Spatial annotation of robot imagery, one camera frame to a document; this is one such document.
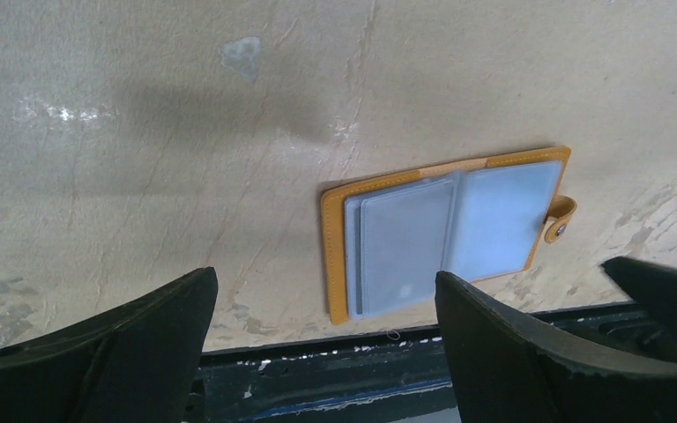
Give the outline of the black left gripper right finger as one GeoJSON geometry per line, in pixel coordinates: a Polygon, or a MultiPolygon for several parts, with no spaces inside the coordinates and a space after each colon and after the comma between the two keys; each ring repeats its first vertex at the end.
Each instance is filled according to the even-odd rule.
{"type": "Polygon", "coordinates": [[[677,422],[677,363],[581,338],[441,271],[435,309],[464,422],[677,422]]]}

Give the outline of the yellow leather card holder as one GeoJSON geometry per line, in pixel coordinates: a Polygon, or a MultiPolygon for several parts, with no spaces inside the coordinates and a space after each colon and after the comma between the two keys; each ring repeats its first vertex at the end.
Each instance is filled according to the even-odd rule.
{"type": "Polygon", "coordinates": [[[327,189],[320,216],[331,322],[427,301],[439,271],[476,282],[527,270],[577,210],[559,193],[570,155],[554,146],[327,189]]]}

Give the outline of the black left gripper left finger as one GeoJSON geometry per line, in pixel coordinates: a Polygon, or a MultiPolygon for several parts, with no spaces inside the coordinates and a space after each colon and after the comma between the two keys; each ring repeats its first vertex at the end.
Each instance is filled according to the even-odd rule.
{"type": "Polygon", "coordinates": [[[0,349],[0,422],[180,422],[218,293],[211,267],[0,349]]]}

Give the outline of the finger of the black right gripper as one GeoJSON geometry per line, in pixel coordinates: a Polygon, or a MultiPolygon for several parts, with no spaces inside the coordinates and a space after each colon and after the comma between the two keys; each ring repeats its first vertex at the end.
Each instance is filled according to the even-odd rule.
{"type": "Polygon", "coordinates": [[[601,269],[677,342],[677,268],[617,256],[601,269]]]}

